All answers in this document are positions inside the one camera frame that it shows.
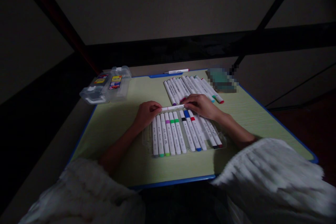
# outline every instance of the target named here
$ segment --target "white marker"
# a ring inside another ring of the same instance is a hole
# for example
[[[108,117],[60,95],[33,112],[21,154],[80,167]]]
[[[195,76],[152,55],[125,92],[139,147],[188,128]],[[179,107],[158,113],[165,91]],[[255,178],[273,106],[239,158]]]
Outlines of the white marker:
[[[181,72],[189,72],[189,69],[168,71],[168,72],[165,72],[165,74],[177,74],[177,73],[181,73]]]
[[[161,129],[161,119],[160,116],[156,116],[156,128],[157,128],[157,141],[159,146],[159,155],[163,157],[165,155],[165,151],[163,149],[163,138],[162,138],[162,129]]]
[[[224,103],[224,100],[219,96],[219,94],[214,90],[214,88],[212,86],[210,86],[210,84],[204,78],[202,78],[202,81],[205,84],[205,86],[207,87],[210,94],[212,94],[212,97],[215,98],[220,104]]]
[[[172,129],[170,127],[169,115],[167,112],[165,113],[164,118],[166,120],[166,128],[167,128],[167,136],[168,136],[170,154],[174,156],[175,155],[174,139],[173,139]]]
[[[152,122],[152,129],[153,129],[153,156],[156,158],[159,156],[159,147],[158,147],[158,134],[156,128],[156,118],[154,118]]]
[[[183,87],[183,89],[186,91],[187,95],[189,96],[190,95],[190,92],[189,90],[187,89],[187,86],[184,84],[183,80],[181,78],[177,78],[176,79],[177,82],[180,83],[180,85]]]
[[[162,128],[162,138],[163,138],[163,147],[164,147],[164,153],[166,156],[170,156],[169,152],[169,143],[168,143],[168,136],[167,136],[167,128],[166,128],[166,122],[165,122],[165,115],[161,114],[161,128]]]
[[[182,75],[182,80],[184,82],[184,84],[186,85],[187,89],[189,90],[189,92],[192,94],[192,93],[196,93],[193,89],[193,87],[189,84],[189,81],[187,80],[187,78]]]
[[[186,120],[182,110],[180,110],[180,115],[181,115],[181,119],[182,119],[185,134],[187,135],[189,147],[190,147],[191,151],[195,151],[196,149],[195,149],[195,145],[194,145],[194,142],[193,142],[193,137],[191,136],[191,133],[190,133],[190,130],[189,130],[189,127],[188,127],[188,124],[187,124],[187,120]]]
[[[179,100],[179,98],[177,97],[177,94],[176,94],[176,92],[175,92],[175,90],[174,90],[174,88],[173,88],[172,82],[171,82],[170,80],[167,80],[167,84],[168,84],[168,87],[169,87],[170,92],[172,93],[172,95],[173,95],[173,97],[174,97],[174,99],[175,99],[175,101],[176,101],[176,104],[177,104],[177,105],[180,104],[180,100]]]
[[[214,149],[218,149],[218,146],[217,146],[217,144],[216,144],[216,142],[215,142],[215,139],[214,139],[214,137],[212,136],[212,134],[211,134],[211,132],[210,132],[210,129],[209,129],[207,123],[205,122],[205,119],[204,119],[202,116],[198,116],[198,119],[199,119],[199,121],[201,122],[201,125],[203,126],[203,129],[205,130],[206,137],[207,137],[207,139],[209,139],[209,141],[210,141],[212,147],[213,147]]]
[[[177,81],[177,79],[175,79],[174,77],[172,79],[173,79],[173,82],[175,83],[175,85],[177,86],[180,94],[182,95],[182,101],[184,101],[188,97],[187,93],[184,91],[184,88],[182,88],[182,86]]]
[[[200,143],[198,141],[198,137],[196,135],[193,123],[190,120],[190,115],[189,115],[187,110],[181,110],[181,111],[184,113],[184,117],[185,117],[184,119],[187,120],[188,127],[189,127],[189,130],[190,130],[190,134],[191,134],[192,140],[194,141],[194,144],[195,144],[195,148],[196,148],[197,151],[201,151],[202,149],[201,149]]]
[[[184,139],[183,139],[183,134],[182,134],[179,118],[177,117],[177,112],[174,111],[173,115],[174,115],[174,122],[175,122],[175,126],[176,126],[176,132],[177,132],[178,141],[180,142],[181,151],[182,151],[182,153],[187,153],[187,148],[186,148],[186,145],[184,143]]]
[[[209,127],[209,130],[210,130],[213,138],[215,139],[216,144],[218,145],[219,148],[222,148],[223,144],[222,144],[221,140],[219,139],[214,126],[212,125],[212,123],[208,119],[204,118],[204,120],[205,120],[207,126]]]
[[[175,92],[176,92],[176,95],[177,95],[177,97],[178,97],[178,100],[179,100],[180,103],[181,103],[181,102],[182,102],[182,99],[183,99],[182,94],[180,93],[180,91],[179,91],[178,87],[176,86],[175,82],[173,81],[173,78],[170,79],[170,82],[171,82],[171,84],[172,84],[172,86],[173,86],[173,88],[174,88],[174,90],[175,90]]]
[[[184,108],[184,104],[176,105],[176,106],[170,106],[170,107],[163,107],[162,111],[174,110],[174,109],[182,109],[182,108]]]
[[[196,118],[194,117],[194,114],[191,110],[188,110],[189,116],[190,116],[190,121],[192,122],[194,126],[194,130],[196,132],[196,136],[198,137],[198,141],[200,146],[202,147],[202,150],[207,150],[207,146],[205,145],[206,138],[202,132],[202,128],[200,126],[200,123],[196,121]]]
[[[177,155],[180,155],[181,154],[181,148],[180,148],[180,143],[179,143],[179,137],[177,136],[175,121],[174,121],[174,117],[173,117],[172,112],[169,112],[169,121],[170,121],[170,126],[172,128],[171,133],[173,134],[173,141],[174,141],[174,144],[175,144],[175,150],[176,150]]]
[[[175,101],[174,96],[173,96],[173,94],[171,93],[171,91],[170,91],[170,89],[168,87],[168,83],[166,81],[164,81],[163,84],[164,84],[164,86],[165,86],[165,88],[167,90],[167,93],[168,93],[169,99],[171,101],[171,104],[173,106],[175,106],[176,105],[176,101]]]
[[[194,80],[194,84],[196,85],[196,87],[201,91],[202,94],[206,95],[211,102],[215,102],[215,99],[211,96],[211,94],[206,90],[205,87],[203,87],[202,85],[202,81],[200,82],[197,78],[194,77],[190,77],[190,79]]]
[[[190,85],[192,86],[192,88],[195,90],[195,92],[197,93],[197,94],[202,94],[198,89],[197,89],[197,87],[195,87],[195,85],[194,85],[194,83],[193,83],[193,81],[190,79],[190,77],[189,76],[186,76],[186,78],[187,78],[187,80],[189,81],[189,83],[190,83]]]

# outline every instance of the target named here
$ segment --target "blue desk edge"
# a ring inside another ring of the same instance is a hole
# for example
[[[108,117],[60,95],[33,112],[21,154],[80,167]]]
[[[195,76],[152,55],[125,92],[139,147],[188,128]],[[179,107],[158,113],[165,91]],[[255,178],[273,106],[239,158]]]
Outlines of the blue desk edge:
[[[197,69],[197,70],[192,70],[192,71],[199,71],[199,70],[207,70],[206,69]],[[160,75],[148,75],[148,77],[150,78],[160,78],[160,77],[169,77],[169,76],[175,76],[175,75],[182,75],[182,73],[176,73],[176,74],[171,74],[171,75],[168,75],[168,74],[160,74]],[[306,148],[307,151],[309,151],[310,154],[312,154],[312,156],[314,157],[313,160],[309,160],[311,163],[315,163],[317,164],[319,162],[319,159],[317,158],[317,156],[303,143],[301,142],[289,129],[286,128],[285,125],[283,125],[277,118],[274,117],[274,115],[272,115],[271,112],[269,112],[258,100],[256,100],[249,92],[247,92],[245,90],[245,88],[243,88],[242,86],[240,86],[246,93],[248,93],[249,96],[252,97],[253,100],[255,100],[264,110],[267,111],[268,114],[270,114],[282,127],[284,127],[285,130],[287,130],[304,148]],[[72,159],[72,157],[74,156],[74,153],[83,137],[83,134],[86,130],[86,127],[88,126],[92,116],[93,116],[93,113],[95,112],[97,108],[97,105],[95,105],[95,108],[93,109],[91,115],[90,115],[90,118],[89,120],[87,121],[83,131],[82,131],[82,134],[79,138],[79,140],[77,141],[76,143],[76,146],[68,160],[68,163],[67,165],[69,164],[70,160]],[[170,185],[175,185],[175,184],[182,184],[182,183],[189,183],[189,182],[196,182],[196,181],[201,181],[201,180],[212,180],[212,179],[215,179],[217,177],[217,175],[213,174],[213,175],[207,175],[207,176],[201,176],[201,177],[193,177],[193,178],[185,178],[185,179],[180,179],[180,180],[172,180],[172,181],[165,181],[165,182],[160,182],[160,183],[152,183],[152,184],[145,184],[145,185],[137,185],[137,186],[133,186],[133,187],[130,187],[130,189],[132,190],[140,190],[140,189],[146,189],[146,188],[153,188],[153,187],[162,187],[162,186],[170,186]]]

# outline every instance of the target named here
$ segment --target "desk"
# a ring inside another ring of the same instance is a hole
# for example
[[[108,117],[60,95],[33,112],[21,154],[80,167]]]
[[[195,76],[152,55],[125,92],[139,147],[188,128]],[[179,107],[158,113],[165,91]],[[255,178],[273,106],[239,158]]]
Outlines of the desk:
[[[205,70],[183,73],[207,78]],[[83,157],[97,159],[131,125],[138,106],[155,100],[162,106],[170,106],[163,81],[168,77],[133,78],[129,83],[127,101],[98,105],[78,142],[72,160]],[[264,107],[254,100],[241,86],[237,93],[220,94],[224,104],[215,105],[229,113],[245,129],[254,135],[286,141],[307,160],[316,163],[316,156],[295,136],[281,125]],[[113,179],[133,188],[146,188],[215,178],[227,162],[238,152],[234,145],[226,149],[188,152],[164,158],[152,158],[142,144],[141,134],[132,143]]]

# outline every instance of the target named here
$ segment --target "sticker label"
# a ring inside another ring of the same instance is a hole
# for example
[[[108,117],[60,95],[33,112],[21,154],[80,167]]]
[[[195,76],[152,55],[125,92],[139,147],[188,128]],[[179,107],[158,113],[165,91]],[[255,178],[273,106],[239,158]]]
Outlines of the sticker label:
[[[108,77],[108,75],[100,75],[100,76],[98,76],[98,78],[96,79],[96,81],[94,83],[95,84],[103,83],[107,77]]]
[[[121,77],[122,77],[121,75],[112,77],[110,87],[109,87],[110,90],[120,88]]]

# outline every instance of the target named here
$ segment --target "fluffy white sweater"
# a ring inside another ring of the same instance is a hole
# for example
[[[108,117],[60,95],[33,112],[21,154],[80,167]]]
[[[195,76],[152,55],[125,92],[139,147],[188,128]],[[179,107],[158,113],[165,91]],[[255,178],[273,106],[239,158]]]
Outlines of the fluffy white sweater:
[[[212,184],[226,190],[235,223],[332,223],[336,188],[323,170],[285,142],[261,139],[226,165]],[[97,162],[77,159],[42,193],[20,223],[144,223],[136,192],[113,181]]]

